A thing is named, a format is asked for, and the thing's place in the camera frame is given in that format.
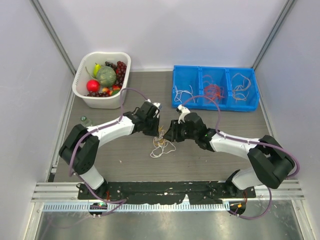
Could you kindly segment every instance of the red apple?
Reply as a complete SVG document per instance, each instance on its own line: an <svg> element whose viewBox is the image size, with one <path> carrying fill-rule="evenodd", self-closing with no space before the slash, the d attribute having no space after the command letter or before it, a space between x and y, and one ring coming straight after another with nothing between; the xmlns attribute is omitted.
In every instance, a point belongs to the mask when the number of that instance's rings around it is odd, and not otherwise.
<svg viewBox="0 0 320 240"><path fill-rule="evenodd" d="M91 79L86 83L86 89L89 92L99 92L100 83L97 80Z"/></svg>

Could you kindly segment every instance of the metal floor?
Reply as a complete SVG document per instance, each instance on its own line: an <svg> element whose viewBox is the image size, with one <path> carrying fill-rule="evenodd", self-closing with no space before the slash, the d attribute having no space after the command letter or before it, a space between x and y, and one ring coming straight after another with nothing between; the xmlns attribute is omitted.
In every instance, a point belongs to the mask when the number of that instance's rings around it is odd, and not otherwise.
<svg viewBox="0 0 320 240"><path fill-rule="evenodd" d="M256 216L268 201L252 201L245 212ZM245 220L226 211L114 213L74 225L88 213L44 212L37 240L301 240L291 201L274 201L267 215ZM59 227L72 226L67 229Z"/></svg>
<svg viewBox="0 0 320 240"><path fill-rule="evenodd" d="M152 102L162 104L160 126L167 130L172 119L179 115L171 107L172 71L131 72L128 87L144 93ZM135 92L128 91L124 109L133 111L140 107L144 99ZM202 117L209 128L214 128L217 111L192 110ZM80 123L85 115L95 125L109 122L119 117L120 110L94 109L88 107L79 97L74 98L66 130ZM248 138L262 138L268 134L267 125L259 108L255 112L223 111L219 129L225 133ZM235 170L250 166L249 161L227 153L202 150L194 141L175 143L176 151L160 158L151 158L154 149L153 137L142 133L120 137L99 148L94 165L108 181L211 181L226 180ZM60 159L55 182L77 182L76 177L68 177L68 165Z"/></svg>

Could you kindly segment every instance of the white basket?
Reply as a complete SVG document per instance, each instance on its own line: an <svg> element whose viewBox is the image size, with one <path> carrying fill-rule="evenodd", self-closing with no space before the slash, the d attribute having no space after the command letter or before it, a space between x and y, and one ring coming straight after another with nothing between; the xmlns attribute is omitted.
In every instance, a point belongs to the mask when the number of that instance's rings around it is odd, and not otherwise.
<svg viewBox="0 0 320 240"><path fill-rule="evenodd" d="M87 73L86 68L89 73L94 72L94 67L97 64L104 65L105 62L114 63L117 65L118 61L124 62L126 64L126 72L124 76L124 81L122 88L126 88L128 84L128 77L131 66L131 58L128 54L124 52L103 52L95 51L85 55L79 65L78 71L73 80L72 90L75 95L82 98L83 101L90 107L95 109L117 109L120 108L120 92L114 96L109 97L94 97L87 96L87 82L92 79ZM126 91L122 94L122 101L126 98Z"/></svg>

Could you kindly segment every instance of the plastic basket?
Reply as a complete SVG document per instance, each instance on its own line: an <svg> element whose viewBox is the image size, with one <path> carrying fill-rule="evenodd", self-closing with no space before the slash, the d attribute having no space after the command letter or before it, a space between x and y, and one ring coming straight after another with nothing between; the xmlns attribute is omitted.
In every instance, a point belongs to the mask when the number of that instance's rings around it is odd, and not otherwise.
<svg viewBox="0 0 320 240"><path fill-rule="evenodd" d="M183 104L191 94L208 94L209 85L219 89L219 97L214 100L221 110L252 112L258 107L260 95L252 68L180 65L175 65L173 69L172 107ZM203 97L191 100L185 106L190 109L217 110L211 101Z"/></svg>
<svg viewBox="0 0 320 240"><path fill-rule="evenodd" d="M80 62L79 68L73 80L72 90L75 95L82 98L83 101L90 107L95 109L117 109L120 108L120 92L109 97L94 97L87 96L87 82L91 79L87 73L93 73L95 64L104 64L106 61L117 64L118 61L126 64L126 72L122 88L126 88L128 84L129 72L131 67L131 58L124 52L103 52L95 51L87 54ZM122 100L126 98L126 92L122 94Z"/></svg>

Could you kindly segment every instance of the green melon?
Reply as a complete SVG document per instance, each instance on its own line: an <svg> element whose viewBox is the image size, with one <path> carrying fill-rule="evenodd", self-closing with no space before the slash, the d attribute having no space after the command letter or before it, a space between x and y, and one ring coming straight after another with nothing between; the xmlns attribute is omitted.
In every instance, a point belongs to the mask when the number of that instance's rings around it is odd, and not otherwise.
<svg viewBox="0 0 320 240"><path fill-rule="evenodd" d="M115 84L117 76L116 72L111 67L103 66L96 73L96 79L102 86L111 88Z"/></svg>

